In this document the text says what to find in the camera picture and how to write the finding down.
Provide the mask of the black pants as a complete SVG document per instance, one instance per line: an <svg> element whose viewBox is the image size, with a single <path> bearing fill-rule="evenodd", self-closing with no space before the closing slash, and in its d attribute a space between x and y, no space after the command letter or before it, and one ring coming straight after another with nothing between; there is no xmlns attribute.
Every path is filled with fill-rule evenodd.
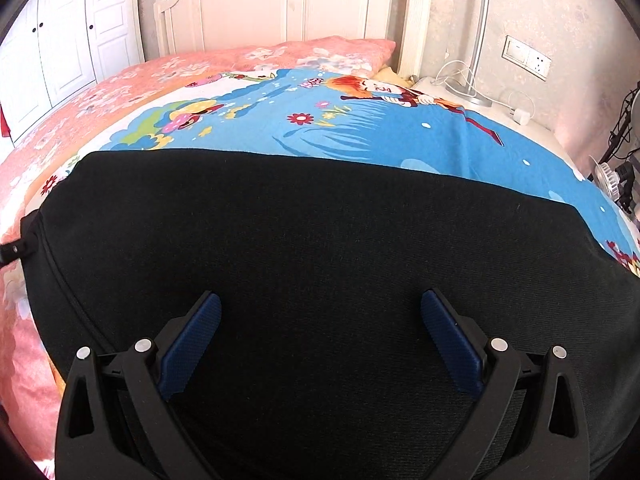
<svg viewBox="0 0 640 480"><path fill-rule="evenodd" d="M211 479L431 479L471 396L421 315L567 352L587 479L639 473L639 281L562 205L428 172L211 150L94 152L21 260L67 382L212 292L221 321L171 414Z"/></svg>

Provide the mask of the silver desk lamp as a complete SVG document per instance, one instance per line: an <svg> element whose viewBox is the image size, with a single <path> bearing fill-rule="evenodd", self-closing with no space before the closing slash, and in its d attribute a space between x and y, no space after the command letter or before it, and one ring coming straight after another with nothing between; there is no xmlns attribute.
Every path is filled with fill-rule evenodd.
<svg viewBox="0 0 640 480"><path fill-rule="evenodd" d="M484 94L475 87L477 72L480 68L480 58L482 57L486 38L489 6L490 0L480 0L480 15L477 20L477 29L471 55L471 62L466 68L466 73L461 73L464 81L460 82L457 79L454 79L446 83L446 87L451 93L456 96L460 96L460 98L465 101L482 107L492 107L491 99L484 96Z"/></svg>

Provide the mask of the pink floral blanket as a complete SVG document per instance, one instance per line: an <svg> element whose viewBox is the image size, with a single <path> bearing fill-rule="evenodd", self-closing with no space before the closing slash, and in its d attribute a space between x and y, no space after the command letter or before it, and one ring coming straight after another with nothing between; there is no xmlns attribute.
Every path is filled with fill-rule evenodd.
<svg viewBox="0 0 640 480"><path fill-rule="evenodd" d="M125 68L81 91L20 141L1 165L1 239L20 234L29 205L38 205L97 134L140 106L216 73L292 68L312 62L332 72L372 76L396 48L392 40L331 36L282 44L249 44L167 55ZM27 456L53 478L55 427L64 389L30 314L22 268L1 271L1 411Z"/></svg>

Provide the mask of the white wardrobe doors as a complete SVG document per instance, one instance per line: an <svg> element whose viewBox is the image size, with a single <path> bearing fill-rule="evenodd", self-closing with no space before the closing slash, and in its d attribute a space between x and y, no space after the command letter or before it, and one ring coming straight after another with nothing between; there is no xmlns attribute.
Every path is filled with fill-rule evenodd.
<svg viewBox="0 0 640 480"><path fill-rule="evenodd" d="M10 138L90 84L142 61L138 0L28 0L1 41Z"/></svg>

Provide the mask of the colourful cartoon bed sheet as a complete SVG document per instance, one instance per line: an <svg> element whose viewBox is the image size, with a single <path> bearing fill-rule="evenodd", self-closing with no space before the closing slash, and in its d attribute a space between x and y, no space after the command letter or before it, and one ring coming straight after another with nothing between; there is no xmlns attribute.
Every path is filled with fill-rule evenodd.
<svg viewBox="0 0 640 480"><path fill-rule="evenodd" d="M208 148L364 162L493 185L573 207L630 272L639 240L612 200L548 148L474 110L371 78L311 68L220 72L111 120L94 151Z"/></svg>

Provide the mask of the grey wall socket plate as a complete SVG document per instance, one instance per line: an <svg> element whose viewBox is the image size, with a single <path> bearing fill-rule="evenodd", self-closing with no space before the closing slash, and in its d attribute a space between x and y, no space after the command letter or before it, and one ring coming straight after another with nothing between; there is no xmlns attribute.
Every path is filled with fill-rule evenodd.
<svg viewBox="0 0 640 480"><path fill-rule="evenodd" d="M551 58L512 36L506 36L501 56L540 80L549 77Z"/></svg>

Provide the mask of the white nightstand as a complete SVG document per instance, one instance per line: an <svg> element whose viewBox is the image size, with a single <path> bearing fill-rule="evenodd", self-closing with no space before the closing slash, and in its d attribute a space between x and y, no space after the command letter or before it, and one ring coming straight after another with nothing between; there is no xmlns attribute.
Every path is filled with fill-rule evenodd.
<svg viewBox="0 0 640 480"><path fill-rule="evenodd" d="M525 126L519 125L514 122L510 110L506 107L492 104L491 107L480 106L473 104L471 102L465 101L461 96L455 96L451 92L449 92L444 84L432 84L431 78L425 77L418 81L418 83L413 87L413 90L420 90L424 93L429 94L430 96L434 96L434 98L441 98L447 101L451 101L457 104L461 104L467 110L472 110L473 112L477 112L483 117L496 122L497 124L503 125L506 128L510 128L513 131L517 132L521 136L526 136L529 140L536 142L541 145L547 151L555 154L559 158L562 158L567 166L573 170L575 177L578 180L585 180L585 176L578 170L575 166L574 162L570 159L567 152L564 151L559 141L556 140L554 134L547 128L544 128L542 125L537 124L531 119Z"/></svg>

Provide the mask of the white wooden headboard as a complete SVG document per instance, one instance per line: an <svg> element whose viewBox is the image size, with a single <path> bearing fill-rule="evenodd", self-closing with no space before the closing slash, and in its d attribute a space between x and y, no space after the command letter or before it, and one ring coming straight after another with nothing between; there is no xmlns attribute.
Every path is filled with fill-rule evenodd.
<svg viewBox="0 0 640 480"><path fill-rule="evenodd" d="M420 74L432 0L155 0L158 50L270 46L329 36L400 36L396 73Z"/></svg>

